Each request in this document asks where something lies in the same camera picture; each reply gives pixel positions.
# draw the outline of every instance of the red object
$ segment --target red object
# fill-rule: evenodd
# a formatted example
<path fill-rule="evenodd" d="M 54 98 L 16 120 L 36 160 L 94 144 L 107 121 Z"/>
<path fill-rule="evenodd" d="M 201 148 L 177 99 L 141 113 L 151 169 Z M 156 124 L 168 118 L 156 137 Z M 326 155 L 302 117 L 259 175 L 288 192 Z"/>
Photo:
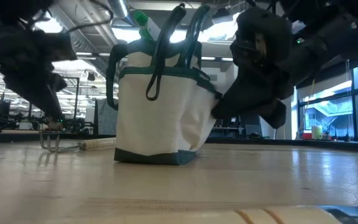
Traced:
<path fill-rule="evenodd" d="M 311 133 L 303 133 L 302 138 L 304 140 L 310 140 L 311 139 Z"/>

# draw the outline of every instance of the canvas tote bag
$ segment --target canvas tote bag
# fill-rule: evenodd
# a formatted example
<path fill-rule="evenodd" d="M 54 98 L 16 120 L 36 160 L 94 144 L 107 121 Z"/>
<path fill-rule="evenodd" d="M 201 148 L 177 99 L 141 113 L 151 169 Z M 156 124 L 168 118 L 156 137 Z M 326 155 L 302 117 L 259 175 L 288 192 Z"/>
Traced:
<path fill-rule="evenodd" d="M 200 70 L 198 34 L 208 6 L 192 18 L 186 39 L 170 44 L 185 15 L 176 7 L 158 41 L 140 39 L 111 51 L 108 103 L 118 110 L 114 159 L 122 162 L 181 165 L 195 157 L 211 132 L 211 110 L 221 97 Z M 119 74 L 119 105 L 112 95 L 116 63 L 127 55 Z"/>

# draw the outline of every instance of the wooden table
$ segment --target wooden table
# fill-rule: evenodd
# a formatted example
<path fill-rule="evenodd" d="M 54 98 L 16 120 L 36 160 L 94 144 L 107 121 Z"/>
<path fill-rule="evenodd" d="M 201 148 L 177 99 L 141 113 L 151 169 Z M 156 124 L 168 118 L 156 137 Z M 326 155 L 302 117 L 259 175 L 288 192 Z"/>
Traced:
<path fill-rule="evenodd" d="M 37 142 L 0 144 L 0 223 L 78 223 L 128 213 L 271 205 L 358 206 L 356 153 L 206 144 L 185 166 L 121 164 L 113 155 L 113 149 L 55 155 Z"/>

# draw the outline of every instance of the white tote bag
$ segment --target white tote bag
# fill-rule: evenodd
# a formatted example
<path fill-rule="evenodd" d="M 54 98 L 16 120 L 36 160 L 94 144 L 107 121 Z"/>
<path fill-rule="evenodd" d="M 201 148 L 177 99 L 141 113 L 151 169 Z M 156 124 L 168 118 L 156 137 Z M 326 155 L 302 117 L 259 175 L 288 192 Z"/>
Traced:
<path fill-rule="evenodd" d="M 205 11 L 199 9 L 195 16 L 206 15 Z M 195 21 L 199 23 L 192 22 L 193 27 L 202 23 Z M 157 42 L 140 39 L 116 45 L 111 52 L 107 91 L 113 108 L 116 62 L 125 55 L 128 58 L 119 75 L 116 161 L 185 164 L 195 157 L 213 128 L 211 110 L 220 94 L 200 70 L 201 44 L 196 41 L 200 30 L 182 42 L 164 46 L 175 27 L 171 24 L 170 32 L 164 26 Z"/>

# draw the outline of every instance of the bottle cap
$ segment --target bottle cap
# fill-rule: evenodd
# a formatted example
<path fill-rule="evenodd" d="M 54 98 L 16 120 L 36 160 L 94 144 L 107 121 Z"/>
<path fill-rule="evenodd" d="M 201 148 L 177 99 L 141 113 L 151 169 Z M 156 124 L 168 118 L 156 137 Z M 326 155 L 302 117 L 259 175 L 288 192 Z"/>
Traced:
<path fill-rule="evenodd" d="M 149 17 L 140 10 L 135 11 L 134 18 L 140 26 L 146 26 L 146 23 L 149 20 Z"/>

